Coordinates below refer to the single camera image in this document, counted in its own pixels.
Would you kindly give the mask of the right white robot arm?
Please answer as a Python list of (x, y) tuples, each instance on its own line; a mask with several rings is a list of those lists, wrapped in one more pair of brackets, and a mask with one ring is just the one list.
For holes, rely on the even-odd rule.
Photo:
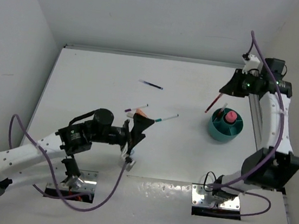
[(240, 193), (254, 189), (276, 190), (299, 170), (299, 157), (294, 155), (289, 134), (289, 105), (293, 96), (292, 84), (283, 80), (285, 62), (267, 58), (259, 71), (260, 61), (243, 54), (244, 67), (237, 69), (231, 80), (220, 89), (233, 97), (256, 95), (261, 110), (261, 140), (257, 151), (244, 160), (240, 170), (221, 175), (212, 187), (213, 199), (229, 201)]

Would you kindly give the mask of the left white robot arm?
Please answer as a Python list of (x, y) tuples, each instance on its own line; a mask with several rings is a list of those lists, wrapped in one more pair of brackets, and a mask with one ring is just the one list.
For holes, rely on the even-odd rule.
[(113, 126), (113, 113), (105, 108), (85, 113), (72, 119), (68, 126), (29, 144), (0, 152), (0, 196), (5, 191), (23, 185), (47, 181), (40, 163), (47, 162), (54, 185), (65, 183), (79, 189), (84, 183), (74, 155), (90, 150), (93, 143), (120, 146), (123, 171), (135, 165), (131, 151), (144, 138), (144, 130), (155, 123), (153, 119), (134, 114), (133, 127), (125, 120), (122, 127)]

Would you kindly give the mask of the dark red ink refill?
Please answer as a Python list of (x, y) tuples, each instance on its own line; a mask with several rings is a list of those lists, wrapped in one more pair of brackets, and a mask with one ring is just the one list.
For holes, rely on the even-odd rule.
[(222, 108), (220, 108), (219, 112), (216, 114), (215, 120), (219, 118), (219, 116), (224, 112), (225, 108), (227, 107), (228, 103), (225, 103)]

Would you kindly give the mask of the green capped white marker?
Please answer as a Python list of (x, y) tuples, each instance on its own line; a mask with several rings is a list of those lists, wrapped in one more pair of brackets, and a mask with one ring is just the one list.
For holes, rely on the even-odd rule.
[(167, 121), (167, 120), (170, 120), (170, 119), (174, 119), (174, 118), (178, 118), (178, 117), (179, 117), (179, 114), (175, 114), (173, 116), (169, 116), (169, 117), (165, 117), (165, 118), (157, 118), (154, 121), (156, 123), (159, 123), (159, 122), (164, 122), (164, 121)]

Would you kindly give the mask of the pink highlighter marker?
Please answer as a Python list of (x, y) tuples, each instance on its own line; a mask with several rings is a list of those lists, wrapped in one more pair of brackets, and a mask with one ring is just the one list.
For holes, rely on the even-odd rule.
[(225, 116), (224, 116), (224, 120), (229, 123), (229, 124), (233, 124), (235, 123), (235, 121), (237, 120), (237, 113), (235, 111), (229, 111)]

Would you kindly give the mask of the blue ink refill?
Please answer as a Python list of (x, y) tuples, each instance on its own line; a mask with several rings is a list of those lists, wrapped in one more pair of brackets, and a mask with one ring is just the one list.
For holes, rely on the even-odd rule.
[(163, 90), (163, 87), (160, 87), (160, 86), (158, 86), (158, 85), (156, 85), (156, 84), (153, 84), (153, 83), (151, 83), (151, 82), (147, 82), (147, 81), (142, 80), (142, 79), (139, 80), (139, 82), (142, 82), (142, 83), (145, 84), (145, 85), (148, 85), (148, 86), (151, 86), (151, 87), (154, 87), (154, 88)]

